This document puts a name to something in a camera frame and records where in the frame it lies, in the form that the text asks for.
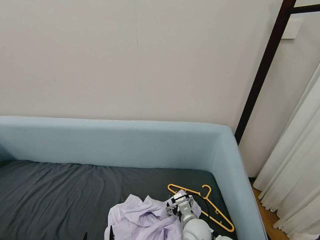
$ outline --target lavender cloth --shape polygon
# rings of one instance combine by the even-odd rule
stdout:
[[[167,201],[154,200],[147,196],[144,201],[129,195],[124,203],[112,207],[108,215],[108,227],[104,240],[110,239],[110,226],[114,240],[182,240],[183,230],[177,216],[168,216]],[[193,202],[192,211],[199,217],[201,208]]]

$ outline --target white robot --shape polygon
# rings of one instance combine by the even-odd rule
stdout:
[[[209,225],[199,219],[191,210],[193,198],[177,193],[172,198],[172,205],[165,208],[169,215],[179,217],[183,227],[183,240],[232,240],[227,236],[215,234]]]

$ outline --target light switch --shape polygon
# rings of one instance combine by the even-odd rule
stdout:
[[[291,15],[281,39],[295,39],[303,22],[302,16]]]

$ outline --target clothes rack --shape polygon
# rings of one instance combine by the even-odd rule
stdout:
[[[258,71],[256,72],[250,93],[246,100],[242,115],[234,134],[238,144],[240,143],[245,132],[250,115],[254,109],[260,90],[264,84],[291,14],[320,12],[320,4],[297,7],[295,7],[295,4],[296,0],[283,0],[282,2],[280,11],[273,26],[269,41],[266,45],[262,60],[260,62]]]

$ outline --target mattress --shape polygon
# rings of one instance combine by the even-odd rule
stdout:
[[[165,201],[172,196],[168,184],[199,192],[203,184],[211,186],[210,200],[231,219],[217,182],[207,171],[28,160],[0,162],[0,239],[82,240],[87,232],[88,240],[103,240],[111,207],[124,202],[130,194],[142,200],[149,195]],[[206,211],[203,201],[197,197],[195,200]],[[224,223],[212,207],[210,215]],[[227,232],[213,221],[210,227],[237,239],[235,231]]]

